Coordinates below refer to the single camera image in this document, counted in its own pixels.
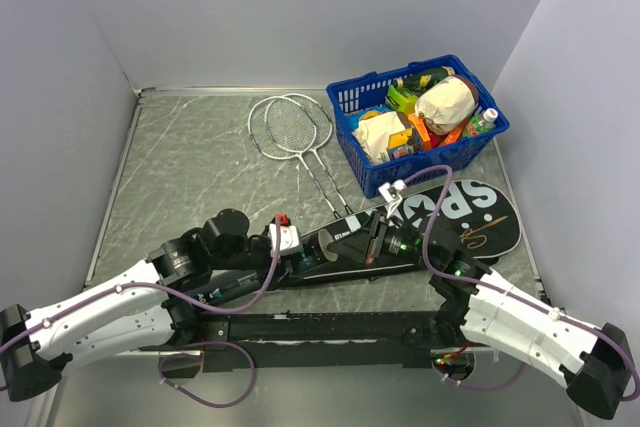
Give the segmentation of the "black shuttlecock tube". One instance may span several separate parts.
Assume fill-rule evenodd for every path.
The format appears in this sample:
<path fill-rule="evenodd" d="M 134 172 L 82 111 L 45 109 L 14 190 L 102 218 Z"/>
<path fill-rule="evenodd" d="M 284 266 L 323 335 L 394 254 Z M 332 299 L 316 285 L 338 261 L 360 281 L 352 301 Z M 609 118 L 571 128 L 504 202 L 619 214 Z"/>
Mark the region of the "black shuttlecock tube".
<path fill-rule="evenodd" d="M 301 286 L 308 283 L 312 275 L 320 274 L 330 263 L 336 262 L 339 256 L 331 251 L 323 250 L 316 241 L 309 241 L 302 261 L 292 276 L 282 278 L 280 282 L 271 282 L 268 291 L 287 287 Z M 221 306 L 244 295 L 258 291 L 264 282 L 257 282 L 251 274 L 241 275 L 239 272 L 215 271 L 209 283 L 190 293 L 190 296 L 201 303 Z"/>

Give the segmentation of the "black racket bag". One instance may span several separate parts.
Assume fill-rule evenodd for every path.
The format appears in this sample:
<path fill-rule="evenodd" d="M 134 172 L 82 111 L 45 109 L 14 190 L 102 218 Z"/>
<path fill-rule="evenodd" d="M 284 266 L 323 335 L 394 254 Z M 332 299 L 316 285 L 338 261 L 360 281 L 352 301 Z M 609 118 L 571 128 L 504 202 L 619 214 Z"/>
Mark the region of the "black racket bag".
<path fill-rule="evenodd" d="M 441 187 L 431 187 L 405 197 L 388 222 L 395 226 L 412 224 L 423 235 L 441 191 Z M 453 244 L 454 236 L 459 237 L 462 252 L 487 265 L 514 250 L 521 240 L 520 220 L 511 201 L 501 190 L 481 181 L 452 182 L 439 215 L 441 218 L 429 236 L 429 257 L 434 266 L 440 262 L 444 248 Z M 337 254 L 339 259 L 322 269 L 320 274 L 312 275 L 308 283 L 287 288 L 420 270 L 420 265 L 391 264 L 391 258 L 384 258 L 381 266 L 364 264 L 370 229 L 385 216 L 386 208 L 381 204 L 302 235 L 307 242 L 316 241 L 323 250 Z"/>

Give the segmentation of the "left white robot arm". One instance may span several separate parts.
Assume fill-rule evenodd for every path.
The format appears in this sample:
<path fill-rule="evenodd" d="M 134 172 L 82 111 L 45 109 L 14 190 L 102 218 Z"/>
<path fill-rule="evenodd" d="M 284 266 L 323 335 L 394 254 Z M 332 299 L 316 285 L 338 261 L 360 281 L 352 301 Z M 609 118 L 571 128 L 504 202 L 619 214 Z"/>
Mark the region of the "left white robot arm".
<path fill-rule="evenodd" d="M 190 309 L 223 311 L 193 296 L 213 271 L 265 272 L 255 295 L 261 299 L 281 258 L 302 248 L 298 229 L 283 213 L 261 235 L 251 236 L 248 229 L 242 212 L 225 209 L 70 299 L 34 310 L 19 304 L 2 309 L 2 391 L 22 402 L 55 386 L 69 367 L 166 342 L 189 347 L 198 334 Z"/>

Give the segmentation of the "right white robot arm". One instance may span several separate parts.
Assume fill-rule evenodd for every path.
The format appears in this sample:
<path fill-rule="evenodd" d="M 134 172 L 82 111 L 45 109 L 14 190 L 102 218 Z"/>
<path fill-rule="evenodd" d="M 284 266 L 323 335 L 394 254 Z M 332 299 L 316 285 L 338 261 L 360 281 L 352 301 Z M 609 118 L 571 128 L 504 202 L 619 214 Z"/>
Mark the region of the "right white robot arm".
<path fill-rule="evenodd" d="M 639 372 L 626 333 L 607 322 L 578 320 L 523 292 L 495 269 L 470 256 L 449 222 L 434 230 L 395 227 L 385 220 L 366 229 L 364 262 L 383 254 L 427 269 L 443 297 L 438 337 L 466 339 L 503 352 L 547 375 L 581 409 L 604 420 L 639 397 Z"/>

